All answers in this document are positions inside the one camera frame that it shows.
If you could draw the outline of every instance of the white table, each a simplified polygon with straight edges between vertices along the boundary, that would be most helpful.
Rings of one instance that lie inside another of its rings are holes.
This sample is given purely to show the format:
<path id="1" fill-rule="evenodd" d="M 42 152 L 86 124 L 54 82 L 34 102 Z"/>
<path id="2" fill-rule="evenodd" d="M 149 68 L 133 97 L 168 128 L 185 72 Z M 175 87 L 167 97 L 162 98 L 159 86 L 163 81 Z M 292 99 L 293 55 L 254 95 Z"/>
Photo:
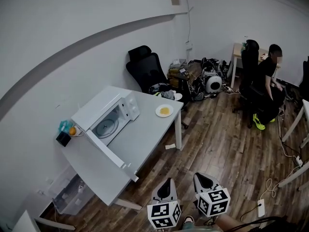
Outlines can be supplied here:
<path id="1" fill-rule="evenodd" d="M 134 91 L 140 110 L 135 121 L 130 121 L 110 142 L 108 148 L 138 171 L 160 140 L 175 121 L 176 148 L 182 147 L 181 108 L 182 102 Z M 173 114 L 162 118 L 155 109 L 162 104 L 173 107 Z M 133 209 L 138 204 L 119 199 L 119 194 L 130 182 L 128 175 L 117 167 L 102 151 L 94 147 L 85 137 L 72 138 L 62 152 L 78 175 L 93 192 L 107 205 L 116 203 Z"/>
<path id="2" fill-rule="evenodd" d="M 307 117 L 307 122 L 309 122 L 309 102 L 303 100 L 303 107 L 301 108 L 300 112 L 298 113 L 296 119 L 294 120 L 293 124 L 291 125 L 291 127 L 288 129 L 287 133 L 284 135 L 284 137 L 282 138 L 282 141 L 285 142 L 287 140 L 287 138 L 291 135 L 292 131 L 295 129 L 296 125 L 299 123 L 301 117 L 303 116 L 303 114 L 306 114 Z M 303 140 L 302 144 L 300 145 L 301 148 L 303 148 L 305 146 L 305 144 L 309 142 L 309 134 L 307 135 L 307 137 Z M 288 177 L 286 180 L 282 181 L 278 187 L 284 187 L 286 184 L 290 183 L 291 181 L 293 181 L 294 179 L 296 179 L 297 177 L 299 177 L 303 172 L 305 172 L 307 169 L 309 169 L 309 162 L 307 162 L 303 167 L 301 167 L 300 169 L 298 169 L 294 174 L 292 174 L 290 177 Z M 305 183 L 304 185 L 300 186 L 298 190 L 302 190 L 303 188 L 309 186 L 309 182 Z"/>
<path id="3" fill-rule="evenodd" d="M 242 44 L 234 43 L 234 49 L 233 49 L 234 64 L 233 64 L 231 88 L 234 87 L 237 59 L 241 59 L 241 48 L 242 48 Z M 264 50 L 264 49 L 259 49 L 259 58 L 258 58 L 259 63 L 263 61 L 261 59 L 261 56 L 263 54 L 268 54 L 268 51 Z M 278 75 L 277 74 L 277 69 L 279 69 L 279 68 L 280 68 L 280 65 L 277 64 L 276 70 L 275 70 L 274 75 L 273 75 L 273 77 L 275 79 L 277 78 L 277 75 Z"/>
<path id="4" fill-rule="evenodd" d="M 13 232 L 40 232 L 40 229 L 38 227 L 38 225 L 36 224 L 36 222 L 42 223 L 42 224 L 46 224 L 55 228 L 60 228 L 60 229 L 64 229 L 64 230 L 75 230 L 74 226 L 71 225 L 66 225 L 66 224 L 62 224 L 62 223 L 58 223 L 58 222 L 53 222 L 50 220 L 46 220 L 44 218 L 32 218 L 28 211 L 26 210 L 22 216 L 20 217 L 20 219 L 18 220 L 18 222 L 15 224 L 14 228 L 13 228 Z"/>

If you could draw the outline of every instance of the plate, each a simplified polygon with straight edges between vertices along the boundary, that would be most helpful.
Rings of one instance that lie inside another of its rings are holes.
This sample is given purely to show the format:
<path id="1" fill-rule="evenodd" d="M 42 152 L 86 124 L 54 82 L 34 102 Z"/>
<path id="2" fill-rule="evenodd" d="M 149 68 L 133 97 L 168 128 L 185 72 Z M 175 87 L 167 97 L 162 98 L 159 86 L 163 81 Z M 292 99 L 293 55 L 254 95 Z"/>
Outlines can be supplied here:
<path id="1" fill-rule="evenodd" d="M 176 101 L 179 101 L 183 97 L 183 95 L 181 93 L 176 93 L 174 94 L 174 97 Z"/>
<path id="2" fill-rule="evenodd" d="M 100 139 L 112 135 L 118 128 L 118 114 L 110 112 L 92 131 Z"/>
<path id="3" fill-rule="evenodd" d="M 165 110 L 168 109 L 168 113 L 163 114 L 161 109 L 165 109 Z M 173 113 L 173 111 L 174 111 L 174 108 L 171 105 L 163 104 L 156 108 L 155 114 L 157 114 L 159 117 L 168 117 Z"/>

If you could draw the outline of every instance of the white microwave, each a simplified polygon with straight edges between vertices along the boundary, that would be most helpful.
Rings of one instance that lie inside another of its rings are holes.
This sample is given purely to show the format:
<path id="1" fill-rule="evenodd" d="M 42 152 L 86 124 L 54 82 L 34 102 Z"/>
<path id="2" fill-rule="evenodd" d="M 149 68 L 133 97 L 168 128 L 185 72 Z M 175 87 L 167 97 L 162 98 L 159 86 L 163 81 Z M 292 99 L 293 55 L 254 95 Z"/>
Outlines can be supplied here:
<path id="1" fill-rule="evenodd" d="M 130 170 L 130 163 L 125 163 L 108 149 L 108 144 L 130 120 L 135 120 L 139 115 L 131 90 L 108 86 L 79 109 L 72 120 L 92 144 L 137 181 L 138 177 Z"/>

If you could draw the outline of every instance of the white wall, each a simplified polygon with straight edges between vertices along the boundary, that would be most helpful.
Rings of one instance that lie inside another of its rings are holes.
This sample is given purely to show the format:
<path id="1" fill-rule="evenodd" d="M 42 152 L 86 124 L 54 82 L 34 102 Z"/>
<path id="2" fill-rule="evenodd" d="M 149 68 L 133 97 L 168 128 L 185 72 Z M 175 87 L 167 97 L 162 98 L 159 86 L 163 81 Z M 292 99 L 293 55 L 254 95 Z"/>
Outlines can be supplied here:
<path id="1" fill-rule="evenodd" d="M 308 0 L 189 0 L 195 57 L 229 61 L 245 35 L 283 50 L 279 78 L 299 85 L 309 55 Z"/>
<path id="2" fill-rule="evenodd" d="M 97 32 L 186 12 L 171 0 L 0 0 L 0 99 L 63 48 Z"/>
<path id="3" fill-rule="evenodd" d="M 68 164 L 55 141 L 60 121 L 70 118 L 107 85 L 140 89 L 126 70 L 128 50 L 149 46 L 166 73 L 174 59 L 186 57 L 187 25 L 187 15 L 179 14 L 104 30 L 32 66 L 10 89 L 0 100 L 2 225 L 16 222 L 25 207 L 39 215 L 50 202 L 36 191 L 45 190 L 46 178 L 54 179 Z M 25 32 L 19 36 L 27 37 Z M 44 48 L 44 42 L 37 44 Z M 15 57 L 24 56 L 19 52 Z"/>

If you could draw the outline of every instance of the black shirt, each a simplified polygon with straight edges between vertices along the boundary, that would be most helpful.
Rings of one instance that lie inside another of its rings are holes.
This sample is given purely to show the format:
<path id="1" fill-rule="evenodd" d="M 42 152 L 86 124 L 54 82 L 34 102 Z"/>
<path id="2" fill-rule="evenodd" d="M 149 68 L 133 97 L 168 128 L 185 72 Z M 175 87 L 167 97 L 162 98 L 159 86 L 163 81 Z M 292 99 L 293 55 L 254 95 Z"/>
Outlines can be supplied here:
<path id="1" fill-rule="evenodd" d="M 271 58 L 266 58 L 263 62 L 261 62 L 258 67 L 257 71 L 255 73 L 253 86 L 259 89 L 260 91 L 264 91 L 265 88 L 265 82 L 266 82 L 266 76 L 272 77 L 276 70 L 277 64 L 273 63 Z"/>

